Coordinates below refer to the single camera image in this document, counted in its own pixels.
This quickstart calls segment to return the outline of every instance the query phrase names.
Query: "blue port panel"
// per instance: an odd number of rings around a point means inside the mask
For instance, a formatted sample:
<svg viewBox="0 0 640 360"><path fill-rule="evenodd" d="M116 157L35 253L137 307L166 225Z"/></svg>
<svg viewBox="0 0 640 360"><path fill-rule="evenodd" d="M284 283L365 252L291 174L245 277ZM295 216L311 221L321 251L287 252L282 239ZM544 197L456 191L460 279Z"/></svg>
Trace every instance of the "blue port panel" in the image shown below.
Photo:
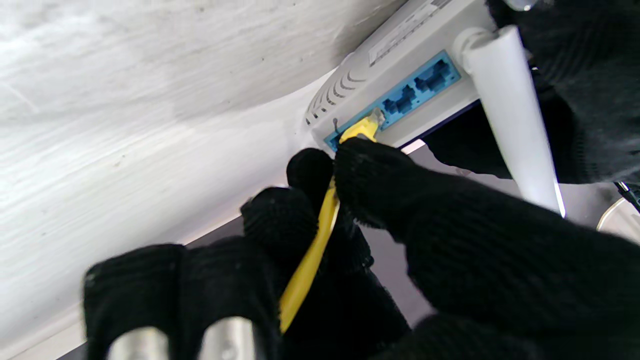
<svg viewBox="0 0 640 360"><path fill-rule="evenodd" d="M374 108L382 110L385 116L386 120L380 126L380 131L384 131L458 80L460 80L460 73L453 65L453 61L445 51L441 51L404 81L398 83L393 89L338 128L337 132L327 136L324 142L336 151L340 135L370 114Z"/></svg>

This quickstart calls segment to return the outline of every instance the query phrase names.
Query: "metal object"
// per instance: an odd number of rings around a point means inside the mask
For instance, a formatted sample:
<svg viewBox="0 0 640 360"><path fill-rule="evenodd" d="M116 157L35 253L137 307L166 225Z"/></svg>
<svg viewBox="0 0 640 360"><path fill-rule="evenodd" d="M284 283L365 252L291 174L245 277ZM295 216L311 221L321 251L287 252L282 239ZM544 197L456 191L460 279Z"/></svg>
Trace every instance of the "metal object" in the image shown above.
<svg viewBox="0 0 640 360"><path fill-rule="evenodd" d="M238 316L209 326L198 360L265 360L264 344L251 320Z"/></svg>
<svg viewBox="0 0 640 360"><path fill-rule="evenodd" d="M169 338L155 327L131 330L111 344L107 360L169 360Z"/></svg>
<svg viewBox="0 0 640 360"><path fill-rule="evenodd" d="M638 211L638 213L640 213L640 198L638 198L636 193L629 189L627 184L621 181L618 181L614 184L618 188L618 193L620 193L620 195L622 195L625 200L629 201L631 205L633 205L634 208Z"/></svg>
<svg viewBox="0 0 640 360"><path fill-rule="evenodd" d="M504 0L504 2L517 12L528 12L538 0Z"/></svg>

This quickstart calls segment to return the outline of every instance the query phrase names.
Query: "white antenna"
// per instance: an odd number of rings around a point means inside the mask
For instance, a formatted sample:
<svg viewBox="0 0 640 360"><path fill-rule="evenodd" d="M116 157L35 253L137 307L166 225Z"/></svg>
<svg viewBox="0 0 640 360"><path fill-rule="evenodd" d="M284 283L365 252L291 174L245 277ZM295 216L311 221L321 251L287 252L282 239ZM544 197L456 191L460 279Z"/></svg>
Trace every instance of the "white antenna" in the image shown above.
<svg viewBox="0 0 640 360"><path fill-rule="evenodd" d="M474 81L504 162L522 197L564 216L547 132L522 41L515 26L472 28L454 43Z"/></svg>

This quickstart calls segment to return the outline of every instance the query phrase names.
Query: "wall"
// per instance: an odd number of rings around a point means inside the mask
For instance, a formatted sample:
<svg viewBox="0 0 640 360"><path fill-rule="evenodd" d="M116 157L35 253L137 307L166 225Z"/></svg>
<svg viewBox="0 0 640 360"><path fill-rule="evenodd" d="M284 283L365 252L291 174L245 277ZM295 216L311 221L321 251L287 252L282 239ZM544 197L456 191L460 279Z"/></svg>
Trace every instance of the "wall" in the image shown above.
<svg viewBox="0 0 640 360"><path fill-rule="evenodd" d="M80 320L91 264L281 181L313 81L403 2L4 1L0 359Z"/></svg>

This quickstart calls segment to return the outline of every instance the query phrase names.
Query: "finger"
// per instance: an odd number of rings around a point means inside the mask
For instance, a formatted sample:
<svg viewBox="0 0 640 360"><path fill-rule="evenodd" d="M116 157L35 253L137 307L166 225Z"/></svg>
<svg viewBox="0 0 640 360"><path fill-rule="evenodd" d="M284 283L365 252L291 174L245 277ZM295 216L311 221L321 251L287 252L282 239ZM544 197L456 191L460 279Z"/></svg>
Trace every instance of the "finger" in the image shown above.
<svg viewBox="0 0 640 360"><path fill-rule="evenodd" d="M317 218L305 194L298 189L269 188L241 210L245 236L276 261L283 279L278 294L299 265L316 235ZM333 359L351 354L345 332L341 296L321 264L311 289L293 323L284 334L283 358Z"/></svg>
<svg viewBox="0 0 640 360"><path fill-rule="evenodd" d="M394 172L415 167L400 150L368 140L352 138L344 142L335 157L335 183L338 197L356 218L373 227L388 227L380 216L391 209L383 208L384 188Z"/></svg>
<svg viewBox="0 0 640 360"><path fill-rule="evenodd" d="M287 165L289 186L300 189L309 198L315 214L320 213L331 176L333 160L319 149L304 149L291 158Z"/></svg>
<svg viewBox="0 0 640 360"><path fill-rule="evenodd" d="M317 149L299 152L287 167L289 184L312 199L316 213L332 174L333 161ZM371 251L346 207L340 209L326 256L356 358L375 354L410 330L391 295L369 269Z"/></svg>
<svg viewBox="0 0 640 360"><path fill-rule="evenodd" d="M537 360L532 342L505 336L472 320L444 314L423 320L409 336L374 360Z"/></svg>
<svg viewBox="0 0 640 360"><path fill-rule="evenodd" d="M332 176L333 160L318 149L300 151L287 166L289 185L307 195L316 215ZM373 264L369 246L353 221L347 209L341 208L327 245L328 266L337 273L353 273Z"/></svg>
<svg viewBox="0 0 640 360"><path fill-rule="evenodd" d="M267 188L241 208L244 235L258 243L287 276L293 274L316 236L317 218L305 194Z"/></svg>
<svg viewBox="0 0 640 360"><path fill-rule="evenodd" d="M191 249L180 270L180 359L196 359L205 332L222 319L251 321L266 359L279 358L280 321L275 264L242 237Z"/></svg>
<svg viewBox="0 0 640 360"><path fill-rule="evenodd" d="M155 327L177 355L178 269L181 245L154 245L96 264L84 277L87 359L102 360L116 339Z"/></svg>

